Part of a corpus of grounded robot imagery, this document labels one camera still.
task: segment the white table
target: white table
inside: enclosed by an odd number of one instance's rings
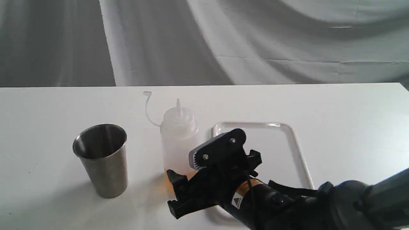
[[[316,187],[376,183],[409,167],[409,92],[398,83],[0,88],[0,229],[231,229],[211,211],[178,221],[170,214],[144,90],[153,91],[148,108],[157,122],[181,98],[203,140],[221,120],[289,124]],[[82,130],[101,123],[128,134],[129,187],[115,199],[95,194],[71,149]]]

